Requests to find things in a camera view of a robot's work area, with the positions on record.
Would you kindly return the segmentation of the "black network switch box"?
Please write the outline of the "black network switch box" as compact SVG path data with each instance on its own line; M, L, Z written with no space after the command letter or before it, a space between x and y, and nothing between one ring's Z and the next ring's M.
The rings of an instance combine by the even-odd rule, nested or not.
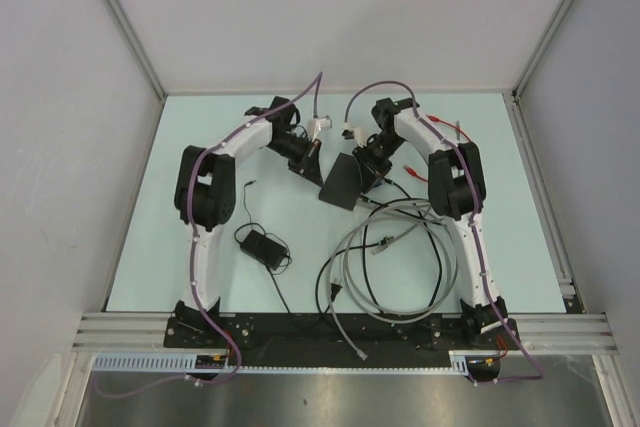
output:
M361 175L354 156L340 153L319 192L319 200L353 211L361 194Z

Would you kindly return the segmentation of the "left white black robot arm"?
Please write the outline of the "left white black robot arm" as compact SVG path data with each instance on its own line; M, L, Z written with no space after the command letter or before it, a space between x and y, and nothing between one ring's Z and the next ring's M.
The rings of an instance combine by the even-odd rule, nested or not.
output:
M221 334L220 302L231 269L220 254L225 224L237 200L236 168L262 148L287 161L289 170L323 185L321 141L294 133L300 113L292 100L276 96L267 108L252 107L244 123L216 146L184 149L174 193L180 219L192 229L187 293L174 309L178 326L197 345L214 344Z

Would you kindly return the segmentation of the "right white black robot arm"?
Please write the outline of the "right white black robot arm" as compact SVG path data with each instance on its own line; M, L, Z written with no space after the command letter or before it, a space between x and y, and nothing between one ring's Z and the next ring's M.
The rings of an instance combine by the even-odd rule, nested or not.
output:
M428 164L428 193L435 213L452 234L457 258L468 278L461 299L461 335L473 348L484 348L505 325L506 303L489 267L482 232L486 185L478 146L441 133L418 113L411 98L378 100L372 117L380 132L353 150L361 191L366 193L391 170L391 156L409 143Z

